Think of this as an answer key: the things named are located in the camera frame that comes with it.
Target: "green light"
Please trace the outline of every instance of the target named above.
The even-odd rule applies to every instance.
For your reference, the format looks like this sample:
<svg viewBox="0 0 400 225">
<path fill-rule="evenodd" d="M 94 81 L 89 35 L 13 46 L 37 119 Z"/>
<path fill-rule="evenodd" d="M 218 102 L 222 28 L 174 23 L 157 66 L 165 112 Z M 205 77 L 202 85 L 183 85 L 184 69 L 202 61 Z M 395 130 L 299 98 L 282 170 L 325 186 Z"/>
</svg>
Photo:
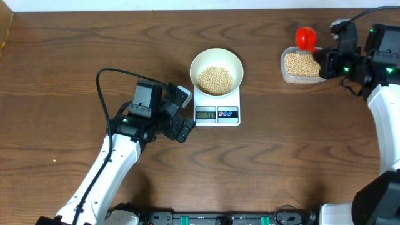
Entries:
<svg viewBox="0 0 400 225">
<path fill-rule="evenodd" d="M 391 73 L 391 72 L 393 72 L 393 71 L 394 71 L 394 69 L 393 69 L 393 68 L 389 68 L 389 67 L 387 67 L 387 68 L 386 68 L 386 71 L 387 71 L 388 73 Z"/>
</svg>

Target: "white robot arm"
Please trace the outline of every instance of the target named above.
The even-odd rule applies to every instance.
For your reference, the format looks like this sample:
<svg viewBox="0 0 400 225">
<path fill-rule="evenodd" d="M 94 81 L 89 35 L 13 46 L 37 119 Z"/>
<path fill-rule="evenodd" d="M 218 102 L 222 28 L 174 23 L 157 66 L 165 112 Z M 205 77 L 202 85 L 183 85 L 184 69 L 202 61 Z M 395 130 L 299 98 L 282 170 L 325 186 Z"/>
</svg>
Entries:
<svg viewBox="0 0 400 225">
<path fill-rule="evenodd" d="M 367 99 L 368 107 L 374 117 L 381 170 L 400 169 L 400 85 L 378 85 Z M 325 204 L 321 206 L 320 225 L 353 225 L 353 202 Z"/>
<path fill-rule="evenodd" d="M 321 65 L 320 76 L 330 79 L 344 76 L 362 86 L 377 131 L 381 168 L 379 177 L 359 191 L 353 202 L 325 204 L 319 212 L 320 225 L 400 224 L 400 27 L 373 24 L 364 50 L 357 48 L 354 20 L 380 9 L 370 9 L 352 19 L 334 22 L 331 32 L 338 47 L 314 53 Z"/>
<path fill-rule="evenodd" d="M 131 137 L 122 134 L 114 134 L 112 139 L 114 152 L 109 159 L 109 163 L 107 163 L 106 167 L 92 187 L 89 195 L 86 197 L 86 203 L 81 210 L 77 224 L 108 224 L 107 221 L 112 221 L 113 224 L 117 224 L 116 222 L 118 222 L 114 221 L 114 217 L 109 217 L 107 221 L 105 221 L 104 218 L 106 218 L 106 213 L 110 204 L 113 201 L 126 173 L 130 170 L 133 164 L 138 161 L 141 154 L 141 147 L 139 141 L 133 141 L 131 140 Z M 86 175 L 81 186 L 67 204 L 58 211 L 57 216 L 61 218 L 62 222 L 67 224 L 73 223 L 78 204 L 94 176 L 99 171 L 104 159 L 107 157 L 108 149 L 109 137 L 106 136 L 99 156 Z M 136 219 L 137 217 L 133 213 L 129 216 L 124 216 L 123 224 L 136 225 Z"/>
<path fill-rule="evenodd" d="M 126 73 L 147 81 L 137 82 L 133 102 L 124 103 L 116 116 L 110 120 L 99 87 L 99 75 L 103 71 Z M 195 126 L 192 119 L 178 115 L 192 98 L 190 91 L 182 86 L 159 81 L 119 69 L 105 68 L 97 74 L 97 90 L 107 120 L 107 136 L 99 156 L 84 181 L 52 220 L 41 218 L 40 224 L 138 224 L 138 217 L 131 212 L 115 210 L 106 213 L 126 173 L 139 159 L 147 143 L 163 133 L 171 140 L 183 143 Z M 129 107 L 128 114 L 123 111 Z"/>
</svg>

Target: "wood grain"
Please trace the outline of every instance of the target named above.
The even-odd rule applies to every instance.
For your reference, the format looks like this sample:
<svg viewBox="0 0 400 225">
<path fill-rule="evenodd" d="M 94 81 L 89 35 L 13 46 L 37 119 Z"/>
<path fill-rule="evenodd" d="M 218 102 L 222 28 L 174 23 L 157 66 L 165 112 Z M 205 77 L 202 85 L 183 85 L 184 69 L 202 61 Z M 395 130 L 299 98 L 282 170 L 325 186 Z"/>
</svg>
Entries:
<svg viewBox="0 0 400 225">
<path fill-rule="evenodd" d="M 18 13 L 0 61 L 0 224 L 54 216 L 80 185 L 105 135 L 95 74 L 134 71 L 193 90 L 189 67 L 209 48 L 245 67 L 239 127 L 197 127 L 184 144 L 159 137 L 128 172 L 113 205 L 176 211 L 273 211 L 352 201 L 379 171 L 373 118 L 333 79 L 288 84 L 279 60 L 299 26 L 333 45 L 329 25 L 360 9 Z M 357 22 L 360 46 L 372 23 Z M 137 79 L 105 73 L 111 114 Z M 190 116 L 193 105 L 183 115 Z"/>
</svg>

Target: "plastic container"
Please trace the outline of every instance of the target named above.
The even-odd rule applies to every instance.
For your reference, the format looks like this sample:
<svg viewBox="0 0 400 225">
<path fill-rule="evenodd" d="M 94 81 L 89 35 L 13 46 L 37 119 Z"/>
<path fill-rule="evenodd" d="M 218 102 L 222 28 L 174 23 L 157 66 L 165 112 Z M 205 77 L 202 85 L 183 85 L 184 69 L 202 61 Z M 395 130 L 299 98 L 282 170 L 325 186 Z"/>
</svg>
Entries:
<svg viewBox="0 0 400 225">
<path fill-rule="evenodd" d="M 286 49 L 281 56 L 281 71 L 283 74 L 283 79 L 288 83 L 293 84 L 315 84 L 321 81 L 325 81 L 322 77 L 307 77 L 307 76 L 294 76 L 290 75 L 285 68 L 285 55 L 289 53 L 296 54 L 311 54 L 309 51 L 301 51 L 298 47 L 290 47 Z"/>
<path fill-rule="evenodd" d="M 199 76 L 209 66 L 223 67 L 232 76 L 231 90 L 227 94 L 214 96 L 201 91 L 199 87 Z M 200 93 L 209 98 L 223 98 L 230 95 L 233 91 L 239 88 L 243 80 L 243 65 L 240 59 L 232 52 L 225 49 L 208 49 L 197 55 L 190 67 L 190 79 Z"/>
</svg>

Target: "scale display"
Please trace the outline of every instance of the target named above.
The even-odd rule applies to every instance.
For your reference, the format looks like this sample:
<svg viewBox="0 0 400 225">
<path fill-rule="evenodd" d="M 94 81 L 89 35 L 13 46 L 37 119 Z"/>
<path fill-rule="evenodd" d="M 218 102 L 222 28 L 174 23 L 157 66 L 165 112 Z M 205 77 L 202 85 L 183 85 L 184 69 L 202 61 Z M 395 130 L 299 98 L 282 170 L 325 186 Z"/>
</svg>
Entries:
<svg viewBox="0 0 400 225">
<path fill-rule="evenodd" d="M 215 112 L 197 112 L 196 119 L 215 119 Z"/>
</svg>

